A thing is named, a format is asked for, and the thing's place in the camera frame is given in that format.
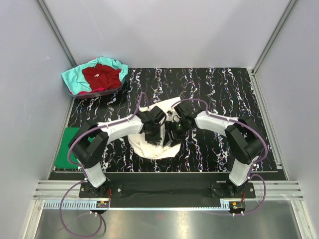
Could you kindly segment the white printed t-shirt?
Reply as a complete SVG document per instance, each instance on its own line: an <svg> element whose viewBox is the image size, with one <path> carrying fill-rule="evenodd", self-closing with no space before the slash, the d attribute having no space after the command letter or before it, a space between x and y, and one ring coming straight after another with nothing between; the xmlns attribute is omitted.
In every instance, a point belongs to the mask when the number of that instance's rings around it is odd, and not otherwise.
<svg viewBox="0 0 319 239"><path fill-rule="evenodd" d="M149 107L142 107L140 108L140 111L141 112L149 111L155 106L158 106L168 116L167 111L170 109L170 107L174 103L180 100L181 100L180 97L164 100L164 101L152 104ZM153 145L148 143L145 140L144 133L130 134L128 135L128 141L131 147L133 148L134 153L136 153L138 156L142 158L152 159L152 160L158 160L158 159L161 160L164 158L175 157L177 153L180 151L181 143L178 143L174 146L169 146L169 145L164 146L163 145L164 126L161 126L160 128L160 136L162 140L160 141L159 145Z"/></svg>

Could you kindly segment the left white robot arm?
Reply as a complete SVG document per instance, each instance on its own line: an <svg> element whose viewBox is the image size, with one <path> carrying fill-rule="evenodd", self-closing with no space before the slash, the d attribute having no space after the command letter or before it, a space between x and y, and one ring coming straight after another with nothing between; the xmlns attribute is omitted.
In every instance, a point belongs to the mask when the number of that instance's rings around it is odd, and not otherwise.
<svg viewBox="0 0 319 239"><path fill-rule="evenodd" d="M96 197L103 197L108 190L107 177L101 160L106 146L119 138L143 133L147 142L157 145L161 141L161 124L166 114L155 106L149 111L136 109L131 115L110 122L86 122L68 145L67 160L80 168L84 182Z"/></svg>

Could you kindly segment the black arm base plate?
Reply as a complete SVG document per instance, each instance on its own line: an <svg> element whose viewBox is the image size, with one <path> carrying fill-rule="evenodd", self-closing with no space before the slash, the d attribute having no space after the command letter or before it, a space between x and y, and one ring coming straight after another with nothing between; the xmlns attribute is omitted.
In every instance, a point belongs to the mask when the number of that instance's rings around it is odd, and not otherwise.
<svg viewBox="0 0 319 239"><path fill-rule="evenodd" d="M196 209L221 207L220 199L238 199L226 191L228 173L108 173L110 207L119 209Z"/></svg>

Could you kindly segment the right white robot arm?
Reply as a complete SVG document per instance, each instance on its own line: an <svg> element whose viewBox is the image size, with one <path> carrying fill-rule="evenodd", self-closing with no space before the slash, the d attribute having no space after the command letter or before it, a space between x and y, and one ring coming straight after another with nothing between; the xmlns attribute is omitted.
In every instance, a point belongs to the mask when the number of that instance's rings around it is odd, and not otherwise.
<svg viewBox="0 0 319 239"><path fill-rule="evenodd" d="M248 117L232 118L214 114L208 109L194 110L190 104L181 100L167 111L165 121L164 145L181 143L186 132L202 129L217 133L227 139L233 164L226 182L211 186L215 197L238 197L252 179L252 169L267 154L267 146L254 121Z"/></svg>

